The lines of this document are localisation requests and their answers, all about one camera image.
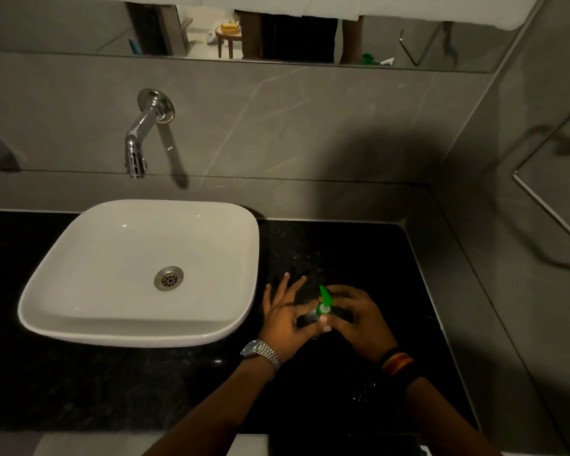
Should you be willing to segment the person's left hand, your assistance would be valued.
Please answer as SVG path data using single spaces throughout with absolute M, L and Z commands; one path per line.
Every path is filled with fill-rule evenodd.
M 272 309 L 258 336 L 277 352 L 282 364 L 291 359 L 308 340 L 317 337 L 312 336 L 312 324 L 302 328 L 297 326 L 298 317 L 316 307 L 319 304 L 317 300 L 306 304 L 295 303 L 293 308 L 285 308 L 285 276 L 289 275 L 285 273 L 275 292 L 271 292 Z

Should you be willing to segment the person's right hand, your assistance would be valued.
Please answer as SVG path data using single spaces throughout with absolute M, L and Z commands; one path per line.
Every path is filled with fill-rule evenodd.
M 344 329 L 335 329 L 365 359 L 373 364 L 388 350 L 398 347 L 378 306 L 367 292 L 343 284 L 328 285 L 333 306 L 346 309 L 353 322 L 344 320 Z

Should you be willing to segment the clear bottle with green pump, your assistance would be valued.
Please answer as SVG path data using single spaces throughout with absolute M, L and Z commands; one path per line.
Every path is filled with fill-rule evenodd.
M 320 317 L 329 314 L 332 311 L 333 298 L 324 285 L 319 285 L 320 300 L 319 304 L 303 316 L 303 320 L 307 325 L 319 322 Z

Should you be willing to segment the person's left forearm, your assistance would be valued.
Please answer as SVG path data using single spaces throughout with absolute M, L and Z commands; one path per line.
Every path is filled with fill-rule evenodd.
M 261 356 L 243 360 L 143 456 L 226 456 L 240 425 L 274 375 L 273 366 Z

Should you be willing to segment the person's right forearm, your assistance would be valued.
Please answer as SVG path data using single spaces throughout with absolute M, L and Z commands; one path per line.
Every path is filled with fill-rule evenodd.
M 405 389 L 402 403 L 431 456 L 502 456 L 426 378 Z

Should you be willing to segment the silver metal wristwatch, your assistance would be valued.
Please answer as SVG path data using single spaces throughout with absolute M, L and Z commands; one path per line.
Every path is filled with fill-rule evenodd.
M 262 357 L 271 364 L 274 372 L 277 373 L 281 368 L 281 359 L 276 351 L 263 340 L 255 339 L 246 344 L 240 352 L 244 359 L 253 357 Z

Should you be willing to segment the orange red wristband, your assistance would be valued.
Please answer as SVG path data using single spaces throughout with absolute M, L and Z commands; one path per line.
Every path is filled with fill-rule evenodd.
M 390 356 L 382 365 L 382 371 L 388 378 L 394 378 L 407 367 L 414 365 L 416 362 L 405 352 L 396 352 Z

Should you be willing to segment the metal sink drain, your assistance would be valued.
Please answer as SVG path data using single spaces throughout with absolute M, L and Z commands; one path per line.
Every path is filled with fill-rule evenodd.
M 154 286 L 159 291 L 172 291 L 177 288 L 184 278 L 183 270 L 177 266 L 162 268 L 154 277 Z

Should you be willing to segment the white ceramic sink basin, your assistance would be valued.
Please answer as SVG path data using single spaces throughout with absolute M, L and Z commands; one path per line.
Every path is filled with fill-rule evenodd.
M 114 200 L 64 230 L 26 284 L 21 324 L 79 344 L 175 348 L 219 341 L 248 316 L 258 278 L 259 227 L 241 206 Z M 162 268 L 183 282 L 159 291 Z

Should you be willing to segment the chrome wall faucet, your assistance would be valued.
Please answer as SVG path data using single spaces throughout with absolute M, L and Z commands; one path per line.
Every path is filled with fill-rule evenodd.
M 157 124 L 168 124 L 175 116 L 172 101 L 161 91 L 143 89 L 137 95 L 140 114 L 124 138 L 124 166 L 131 179 L 144 178 L 147 163 L 143 141 Z

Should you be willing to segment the wall mirror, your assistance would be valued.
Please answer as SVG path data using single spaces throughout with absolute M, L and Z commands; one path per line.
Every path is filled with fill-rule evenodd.
M 0 52 L 491 73 L 539 0 L 0 0 Z

